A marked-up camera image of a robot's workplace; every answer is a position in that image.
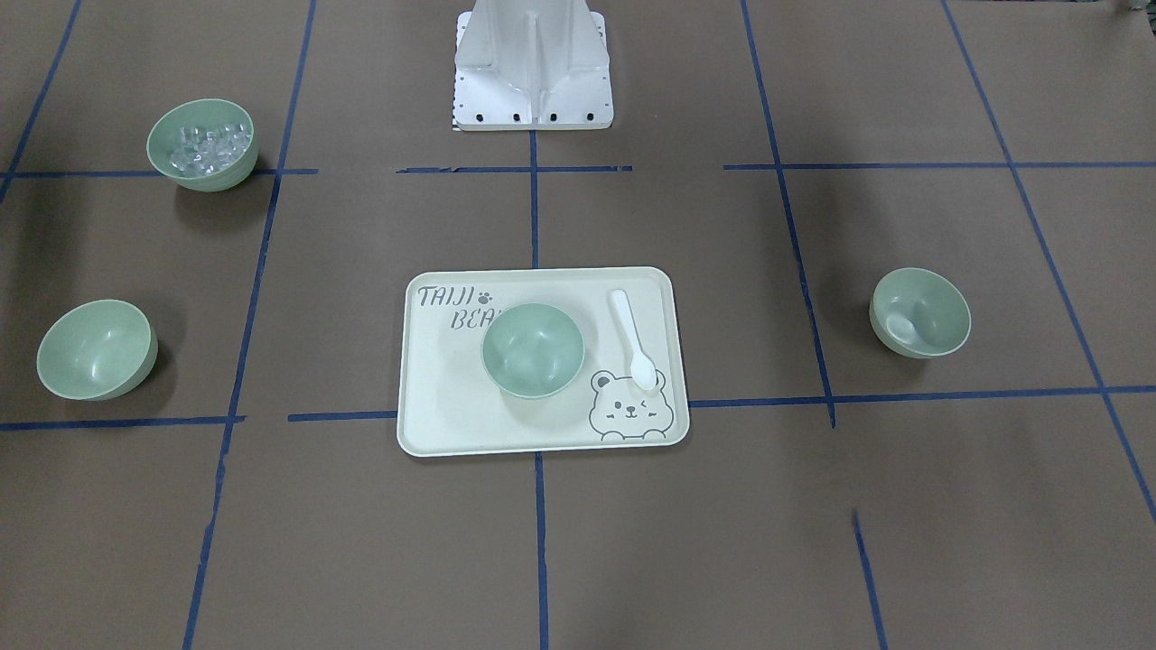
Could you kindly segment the green bowl with ice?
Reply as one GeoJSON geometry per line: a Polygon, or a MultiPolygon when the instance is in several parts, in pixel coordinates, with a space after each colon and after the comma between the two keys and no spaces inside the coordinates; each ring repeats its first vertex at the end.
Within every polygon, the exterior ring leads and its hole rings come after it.
{"type": "Polygon", "coordinates": [[[147,157],[181,189],[235,189],[255,171],[260,152],[252,116],[232,99],[190,99],[153,124],[147,157]]]}

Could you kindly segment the empty green bowl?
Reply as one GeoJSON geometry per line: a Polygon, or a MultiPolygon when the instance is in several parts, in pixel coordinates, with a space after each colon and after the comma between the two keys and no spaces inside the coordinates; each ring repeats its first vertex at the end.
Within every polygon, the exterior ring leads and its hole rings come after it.
{"type": "Polygon", "coordinates": [[[121,300],[87,302],[62,313],[42,337],[36,371],[51,394],[105,402],[140,386],[160,340],[139,308],[121,300]]]}

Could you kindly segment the white plastic spoon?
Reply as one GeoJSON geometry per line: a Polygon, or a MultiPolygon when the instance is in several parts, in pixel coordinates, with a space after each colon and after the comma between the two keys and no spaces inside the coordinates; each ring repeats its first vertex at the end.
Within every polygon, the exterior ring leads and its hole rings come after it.
{"type": "Polygon", "coordinates": [[[628,363],[630,375],[636,386],[643,391],[657,390],[657,367],[649,354],[640,347],[639,328],[635,322],[632,308],[627,291],[615,289],[610,293],[612,311],[618,318],[620,328],[623,330],[628,347],[628,363]]]}

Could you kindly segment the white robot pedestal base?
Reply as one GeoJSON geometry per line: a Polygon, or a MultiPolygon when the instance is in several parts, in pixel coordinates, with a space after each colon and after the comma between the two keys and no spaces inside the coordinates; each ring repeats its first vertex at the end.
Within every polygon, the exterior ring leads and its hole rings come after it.
{"type": "Polygon", "coordinates": [[[457,16],[454,65],[455,130],[614,123],[606,21],[586,1],[476,1],[457,16]]]}

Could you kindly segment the cream bear serving tray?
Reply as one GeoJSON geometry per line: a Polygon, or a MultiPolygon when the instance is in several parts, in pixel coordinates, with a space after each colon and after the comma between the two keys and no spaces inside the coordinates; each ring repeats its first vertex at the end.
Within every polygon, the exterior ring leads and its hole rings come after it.
{"type": "Polygon", "coordinates": [[[676,297],[653,266],[430,272],[405,293],[397,440],[416,457],[669,446],[689,433],[676,297]],[[657,390],[636,386],[610,293],[629,296],[657,390]],[[586,357],[560,394],[504,394],[480,362],[505,309],[540,302],[570,313],[586,357]]]}

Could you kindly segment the green bowl on tray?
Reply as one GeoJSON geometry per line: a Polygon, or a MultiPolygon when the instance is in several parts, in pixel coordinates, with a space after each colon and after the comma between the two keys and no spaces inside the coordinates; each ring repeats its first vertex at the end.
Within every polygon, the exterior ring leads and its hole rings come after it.
{"type": "Polygon", "coordinates": [[[505,309],[486,328],[480,362],[504,394],[542,399],[560,394],[581,370],[586,344],[577,322],[553,304],[505,309]]]}

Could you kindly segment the clear ice cubes pile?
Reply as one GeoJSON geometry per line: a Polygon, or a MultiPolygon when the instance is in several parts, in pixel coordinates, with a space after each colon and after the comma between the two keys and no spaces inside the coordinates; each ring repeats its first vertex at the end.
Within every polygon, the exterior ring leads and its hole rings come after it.
{"type": "Polygon", "coordinates": [[[177,145],[169,153],[169,165],[181,177],[205,177],[234,165],[252,143],[252,133],[242,123],[213,127],[184,125],[177,131],[177,145]]]}

